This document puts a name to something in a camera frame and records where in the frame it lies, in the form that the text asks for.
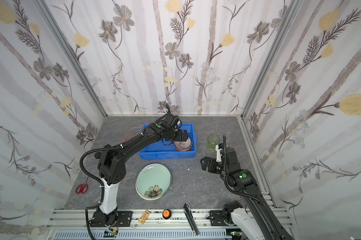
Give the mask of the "green floral plate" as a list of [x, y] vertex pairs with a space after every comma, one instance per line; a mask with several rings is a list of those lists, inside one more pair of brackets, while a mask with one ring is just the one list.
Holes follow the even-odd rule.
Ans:
[[149, 164], [138, 174], [135, 189], [138, 195], [148, 201], [161, 198], [171, 187], [169, 169], [158, 163]]

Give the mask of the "pink glass small plate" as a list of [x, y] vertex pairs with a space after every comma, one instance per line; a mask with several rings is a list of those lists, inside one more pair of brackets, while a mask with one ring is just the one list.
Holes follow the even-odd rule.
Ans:
[[186, 151], [190, 151], [192, 148], [192, 139], [190, 138], [190, 136], [188, 134], [186, 134], [187, 139], [186, 141], [181, 141], [181, 142], [174, 142], [174, 147], [177, 151], [179, 152], [186, 152]]

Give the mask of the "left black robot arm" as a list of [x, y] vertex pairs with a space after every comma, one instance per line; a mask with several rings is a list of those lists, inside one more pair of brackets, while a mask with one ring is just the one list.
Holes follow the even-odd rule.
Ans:
[[[178, 116], [166, 113], [158, 118], [128, 141], [105, 146], [84, 153], [79, 160], [81, 171], [100, 184], [100, 200], [97, 205], [85, 208], [85, 223], [90, 231], [91, 224], [110, 227], [119, 220], [117, 210], [117, 193], [119, 183], [126, 175], [125, 163], [144, 148], [159, 141], [185, 142], [188, 132], [181, 129], [182, 121]], [[85, 158], [93, 153], [99, 153], [97, 165], [98, 176], [91, 174], [84, 166]]]

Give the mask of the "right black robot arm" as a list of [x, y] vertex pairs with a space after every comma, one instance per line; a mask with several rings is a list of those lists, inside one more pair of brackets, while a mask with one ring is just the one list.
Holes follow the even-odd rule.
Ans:
[[219, 144], [216, 158], [204, 157], [200, 164], [202, 170], [219, 175], [227, 190], [240, 196], [253, 216], [251, 219], [245, 207], [234, 201], [222, 209], [226, 225], [239, 227], [249, 240], [293, 239], [267, 204], [255, 177], [240, 166], [233, 148]]

